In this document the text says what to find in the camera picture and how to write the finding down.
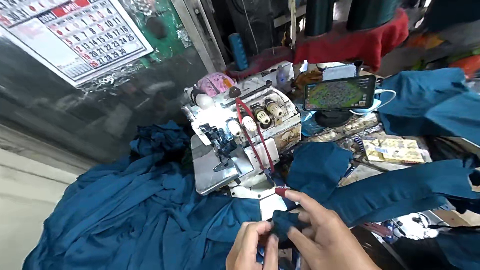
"smartphone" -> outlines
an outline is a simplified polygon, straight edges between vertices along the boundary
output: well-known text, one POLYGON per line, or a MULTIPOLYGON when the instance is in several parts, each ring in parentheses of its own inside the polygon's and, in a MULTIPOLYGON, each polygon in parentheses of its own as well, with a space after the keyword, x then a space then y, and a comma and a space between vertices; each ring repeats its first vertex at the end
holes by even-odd
POLYGON ((304 110, 366 109, 373 104, 375 75, 341 78, 306 85, 304 110))

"blue fabric pile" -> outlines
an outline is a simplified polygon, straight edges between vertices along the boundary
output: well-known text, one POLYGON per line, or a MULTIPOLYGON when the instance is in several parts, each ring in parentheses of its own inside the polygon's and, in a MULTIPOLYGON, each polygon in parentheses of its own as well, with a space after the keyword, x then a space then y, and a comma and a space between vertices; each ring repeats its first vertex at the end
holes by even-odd
MULTIPOLYGON (((480 95, 463 83, 459 68, 403 71, 382 82, 395 90, 378 109, 385 132, 400 136, 459 136, 480 144, 480 95)), ((382 102, 390 93, 380 96, 382 102)))
POLYGON ((257 199, 199 196, 178 162, 189 138, 174 123, 139 127, 132 153, 71 184, 45 220, 24 270, 223 269, 257 199))
POLYGON ((419 164, 337 187, 350 158, 351 153, 335 143, 308 143, 295 151, 287 184, 337 212, 349 227, 438 208, 447 198, 474 203, 480 199, 468 181, 477 166, 472 162, 419 164))

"pink cloth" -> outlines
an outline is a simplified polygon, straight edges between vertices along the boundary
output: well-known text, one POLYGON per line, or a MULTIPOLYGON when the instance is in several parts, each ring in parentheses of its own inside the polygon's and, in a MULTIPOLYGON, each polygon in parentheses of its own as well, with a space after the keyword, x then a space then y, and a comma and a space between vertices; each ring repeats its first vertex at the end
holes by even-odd
POLYGON ((220 72, 205 75, 197 83, 198 89, 211 97, 225 93, 234 85, 230 77, 220 72))

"human hand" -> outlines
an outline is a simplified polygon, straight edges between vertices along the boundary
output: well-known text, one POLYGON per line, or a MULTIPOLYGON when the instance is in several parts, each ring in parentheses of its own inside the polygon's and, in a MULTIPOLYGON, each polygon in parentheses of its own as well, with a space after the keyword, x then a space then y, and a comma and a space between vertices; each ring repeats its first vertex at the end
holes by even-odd
MULTIPOLYGON (((272 224, 267 221, 242 223, 232 249, 228 253, 227 270, 261 270, 257 262, 257 245, 261 235, 267 234, 272 224)), ((270 235, 265 244, 264 270, 278 269, 278 238, 270 235)))
POLYGON ((285 197, 300 202, 299 220, 311 224, 300 232, 290 227, 288 237, 302 255, 302 270, 379 270, 335 211, 302 192, 287 190, 285 197))

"red cloth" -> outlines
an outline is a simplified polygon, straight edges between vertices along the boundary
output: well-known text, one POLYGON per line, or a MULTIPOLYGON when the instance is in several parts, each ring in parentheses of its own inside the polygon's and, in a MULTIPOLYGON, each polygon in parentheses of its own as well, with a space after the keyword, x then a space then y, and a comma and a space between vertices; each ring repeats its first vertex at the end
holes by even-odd
POLYGON ((350 32, 347 22, 334 24, 332 30, 317 37, 299 33, 293 63, 325 63, 360 59, 375 72, 382 57, 400 45, 408 36, 408 16, 397 9, 388 23, 373 29, 350 32))

